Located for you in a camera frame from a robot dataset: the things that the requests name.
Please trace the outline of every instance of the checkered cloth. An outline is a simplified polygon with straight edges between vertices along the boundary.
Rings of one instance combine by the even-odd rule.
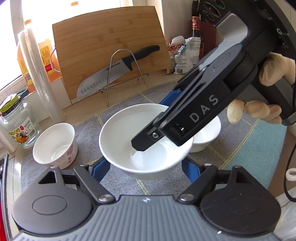
[[[78,154],[68,169],[92,163],[102,157],[98,143],[99,133],[113,114],[135,104],[159,103],[175,85],[176,82],[173,81],[149,88],[74,125]],[[231,169],[233,165],[241,165],[263,186],[268,187],[281,153],[286,127],[268,124],[245,113],[235,125],[228,122],[226,110],[218,116],[222,125],[220,135],[205,150],[189,156],[199,164],[212,163],[220,169]],[[46,168],[34,161],[32,149],[26,151],[21,169],[22,190]],[[120,194],[178,196],[190,182],[182,172],[181,164],[166,177],[153,181],[132,179],[111,165],[101,184],[118,198]]]

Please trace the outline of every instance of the gloved hand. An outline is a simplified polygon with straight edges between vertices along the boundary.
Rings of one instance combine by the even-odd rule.
[[[295,83],[295,72],[294,60],[286,58],[281,54],[270,53],[259,71],[259,80],[261,84],[271,86],[282,77],[285,77],[292,85]],[[279,124],[282,121],[279,116],[281,107],[278,105],[267,105],[258,100],[244,102],[235,99],[227,108],[227,117],[230,123],[238,122],[242,117],[243,111],[254,118],[262,119],[271,124]]]

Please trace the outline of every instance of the black knife handle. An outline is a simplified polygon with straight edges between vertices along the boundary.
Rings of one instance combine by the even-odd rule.
[[[136,58],[136,60],[138,59],[142,59],[147,57],[148,55],[150,55],[151,53],[158,51],[159,45],[151,45],[145,48],[142,48],[140,50],[138,50],[137,52],[134,53],[134,56]],[[131,67],[131,63],[134,61],[133,56],[130,54],[126,57],[122,58],[122,61],[125,63],[125,65],[130,69],[133,70],[133,68]]]

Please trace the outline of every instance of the metal screw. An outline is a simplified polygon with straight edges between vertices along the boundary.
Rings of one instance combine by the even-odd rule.
[[[277,30],[277,32],[278,32],[280,35],[283,34],[283,32],[282,32],[279,28],[277,28],[276,30]]]
[[[159,127],[160,127],[160,128],[163,128],[167,122],[168,122],[167,120],[164,120],[164,121],[160,124]]]
[[[153,138],[158,138],[159,136],[158,136],[158,134],[156,133],[156,132],[154,132],[153,134],[152,134],[152,136],[153,136]]]
[[[103,195],[99,196],[99,201],[111,202],[111,201],[114,201],[114,197],[111,194],[103,194]]]
[[[180,200],[190,202],[194,199],[194,196],[190,193],[184,193],[179,196]]]

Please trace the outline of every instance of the jar lid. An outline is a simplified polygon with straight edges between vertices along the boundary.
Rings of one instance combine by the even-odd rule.
[[[2,116],[6,116],[13,111],[20,103],[20,98],[16,93],[6,97],[6,99],[0,105],[0,111]]]

